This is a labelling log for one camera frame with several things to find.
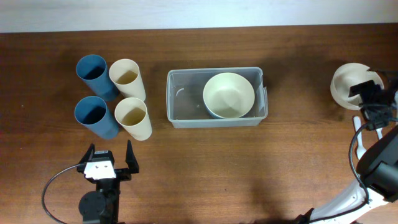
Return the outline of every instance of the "white bowl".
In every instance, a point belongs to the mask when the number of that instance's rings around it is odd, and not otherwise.
[[[240,118],[253,107],[253,86],[241,75],[221,73],[206,83],[203,101],[215,118]]]
[[[359,110],[362,102],[359,95],[348,97],[351,86],[373,80],[383,89],[384,85],[376,72],[368,72],[369,67],[360,63],[347,63],[338,68],[331,80],[330,92],[333,99],[349,110]]]

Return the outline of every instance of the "white wall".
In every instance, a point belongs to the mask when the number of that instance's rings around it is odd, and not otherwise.
[[[398,0],[0,0],[0,32],[398,22]]]

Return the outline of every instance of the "cable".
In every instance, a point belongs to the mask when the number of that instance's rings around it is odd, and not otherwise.
[[[65,222],[63,222],[63,221],[61,221],[61,220],[59,220],[58,218],[55,218],[55,217],[50,213],[50,211],[47,209],[47,207],[45,206],[45,202],[44,202],[45,192],[47,191],[47,188],[49,187],[49,185],[51,184],[51,182],[52,182],[53,180],[55,180],[55,178],[57,178],[57,177],[58,177],[59,175],[61,175],[62,173],[66,172],[66,171],[68,171],[68,170],[70,170],[70,169],[73,169],[73,168],[75,168],[75,167],[78,167],[78,166],[80,166],[80,165],[81,165],[81,164],[73,165],[73,166],[71,166],[71,167],[68,167],[68,168],[64,169],[63,171],[59,172],[58,174],[55,174],[55,175],[46,183],[46,185],[44,186],[43,193],[42,193],[42,206],[43,206],[43,209],[44,209],[44,211],[46,212],[46,214],[47,214],[50,218],[52,218],[54,221],[56,221],[57,223],[67,224],[67,223],[65,223]]]
[[[351,140],[351,144],[349,145],[349,151],[348,151],[348,159],[349,159],[349,166],[351,167],[351,171],[353,171],[353,174],[355,176],[355,179],[359,182],[360,186],[363,188],[363,190],[365,191],[365,201],[362,202],[360,205],[358,205],[355,208],[352,208],[350,210],[347,210],[345,212],[341,212],[341,213],[337,213],[336,215],[331,215],[329,217],[323,217],[323,218],[317,218],[314,220],[309,221],[308,223],[314,223],[314,222],[319,222],[319,221],[325,221],[325,220],[329,220],[332,218],[337,218],[343,215],[347,215],[351,212],[355,212],[359,209],[361,209],[362,207],[364,207],[365,205],[367,205],[369,203],[369,192],[368,189],[366,188],[365,184],[362,182],[361,178],[359,177],[358,173],[355,170],[355,166],[354,166],[354,161],[353,161],[353,151],[354,151],[354,145],[356,142],[356,138],[358,137],[358,135],[362,132],[363,129],[365,129],[367,126],[369,126],[369,123],[366,123],[364,125],[362,125],[354,134],[353,139]]]

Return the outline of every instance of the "wooden table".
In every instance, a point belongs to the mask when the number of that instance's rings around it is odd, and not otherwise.
[[[347,62],[397,69],[397,43],[398,24],[1,34],[0,222],[53,223],[40,204],[46,181],[76,164],[92,142],[126,167],[128,139],[141,172],[121,184],[120,221],[295,218],[354,179],[347,154],[351,117],[359,113],[333,101],[334,71]],[[139,64],[153,127],[148,140],[125,130],[102,140],[75,121],[76,103],[93,95],[75,73],[87,54],[108,66],[121,58]],[[169,70],[255,66],[269,94],[259,126],[174,129],[168,121]],[[364,134],[366,147],[375,140],[376,133]],[[59,219],[81,223],[79,200],[94,189],[81,174],[66,173],[50,186],[47,206]],[[397,219],[398,206],[389,204],[359,220]]]

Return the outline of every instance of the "black cable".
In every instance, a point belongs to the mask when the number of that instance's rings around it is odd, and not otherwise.
[[[78,167],[78,166],[80,166],[80,164],[73,165],[73,166],[71,166],[71,167],[68,167],[68,168],[64,169],[63,171],[59,172],[58,174],[55,174],[55,175],[46,183],[46,185],[44,186],[43,193],[42,193],[42,206],[43,206],[43,209],[44,209],[44,211],[46,212],[46,214],[47,214],[50,218],[52,218],[54,221],[56,221],[57,223],[67,224],[67,223],[65,223],[65,222],[63,222],[63,221],[61,221],[61,220],[59,220],[58,218],[55,218],[55,217],[50,213],[50,211],[47,209],[47,207],[45,206],[45,202],[44,202],[45,192],[47,191],[47,188],[49,187],[49,185],[51,184],[51,182],[52,182],[53,180],[55,180],[55,178],[57,178],[57,177],[58,177],[59,175],[61,175],[62,173],[66,172],[66,171],[68,171],[68,170],[70,170],[70,169],[73,169],[73,168],[75,168],[75,167]]]
[[[359,182],[359,185],[362,187],[362,189],[365,191],[365,201],[362,202],[360,205],[358,205],[355,208],[352,208],[350,210],[347,210],[345,212],[341,212],[338,213],[336,215],[331,215],[329,217],[323,217],[323,218],[317,218],[314,220],[309,221],[309,223],[314,223],[314,222],[319,222],[319,221],[324,221],[324,220],[329,220],[332,218],[337,218],[343,215],[347,215],[351,212],[355,212],[359,209],[361,209],[362,207],[364,207],[365,205],[367,205],[369,203],[369,192],[368,189],[366,188],[365,184],[362,182],[361,178],[359,177],[358,173],[355,170],[355,166],[354,166],[354,161],[353,161],[353,151],[354,151],[354,145],[356,142],[356,138],[358,137],[358,135],[362,132],[363,129],[365,129],[367,126],[369,125],[369,123],[366,123],[364,125],[362,125],[354,134],[353,139],[351,140],[351,144],[349,145],[349,151],[348,151],[348,159],[349,159],[349,166],[351,167],[351,171],[353,171],[353,174],[355,176],[355,179]]]

